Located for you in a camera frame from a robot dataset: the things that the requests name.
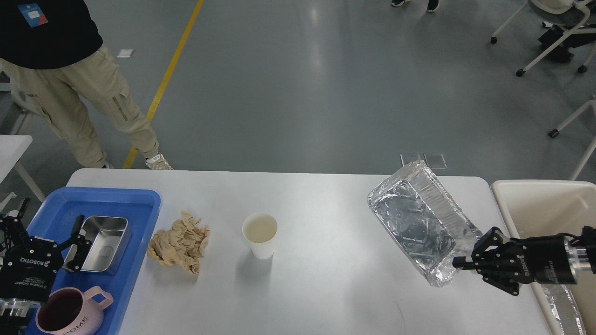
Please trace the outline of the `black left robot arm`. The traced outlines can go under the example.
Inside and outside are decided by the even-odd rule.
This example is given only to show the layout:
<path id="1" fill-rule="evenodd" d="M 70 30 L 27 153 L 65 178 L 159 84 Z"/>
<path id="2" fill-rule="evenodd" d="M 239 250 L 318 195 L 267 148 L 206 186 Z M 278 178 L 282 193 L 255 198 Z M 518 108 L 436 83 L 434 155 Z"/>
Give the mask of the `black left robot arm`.
<path id="1" fill-rule="evenodd" d="M 57 243 L 32 237 L 21 219 L 30 199 L 24 199 L 17 214 L 1 215 L 1 333 L 22 335 L 33 311 L 49 300 L 57 273 L 81 270 L 91 242 L 81 233 L 85 217 L 77 216 L 70 237 Z"/>

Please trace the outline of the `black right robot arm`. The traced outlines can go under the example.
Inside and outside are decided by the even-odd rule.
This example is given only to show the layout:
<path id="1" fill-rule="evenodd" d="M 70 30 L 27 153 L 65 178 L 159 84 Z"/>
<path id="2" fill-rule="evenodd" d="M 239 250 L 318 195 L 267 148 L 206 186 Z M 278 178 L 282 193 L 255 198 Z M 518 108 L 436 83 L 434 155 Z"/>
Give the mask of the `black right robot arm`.
<path id="1" fill-rule="evenodd" d="M 457 269 L 475 271 L 483 281 L 511 295 L 520 284 L 575 285 L 581 271 L 596 271 L 596 232 L 585 226 L 581 235 L 509 238 L 491 228 L 474 245 L 471 260 L 453 259 Z"/>

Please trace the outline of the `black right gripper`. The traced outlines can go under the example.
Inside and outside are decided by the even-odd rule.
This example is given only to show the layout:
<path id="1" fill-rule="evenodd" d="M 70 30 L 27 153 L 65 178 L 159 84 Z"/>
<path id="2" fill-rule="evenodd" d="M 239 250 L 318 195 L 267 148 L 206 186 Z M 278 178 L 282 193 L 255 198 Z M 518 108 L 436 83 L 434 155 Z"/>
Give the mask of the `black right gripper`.
<path id="1" fill-rule="evenodd" d="M 575 285 L 579 272 L 595 273 L 594 235 L 550 235 L 532 238 L 510 238 L 498 227 L 492 227 L 474 245 L 471 259 L 453 259 L 457 269 L 475 271 L 485 283 L 518 296 L 521 270 L 496 264 L 495 259 L 520 256 L 522 269 L 528 270 L 532 282 Z"/>

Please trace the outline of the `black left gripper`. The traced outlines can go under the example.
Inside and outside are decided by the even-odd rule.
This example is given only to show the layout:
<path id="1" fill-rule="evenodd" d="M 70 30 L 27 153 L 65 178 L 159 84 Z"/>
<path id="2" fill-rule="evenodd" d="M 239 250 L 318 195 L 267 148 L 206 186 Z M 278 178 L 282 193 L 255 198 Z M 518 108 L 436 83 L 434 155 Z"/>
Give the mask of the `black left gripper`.
<path id="1" fill-rule="evenodd" d="M 0 297 L 4 301 L 28 301 L 33 304 L 47 303 L 58 269 L 69 273 L 81 271 L 92 242 L 81 234 L 84 215 L 77 216 L 70 237 L 57 244 L 45 238 L 31 237 L 22 223 L 29 198 L 25 198 L 17 214 L 1 214 L 0 228 L 4 233 L 0 250 L 2 257 Z M 62 251 L 75 246 L 75 254 L 69 261 L 62 257 Z"/>

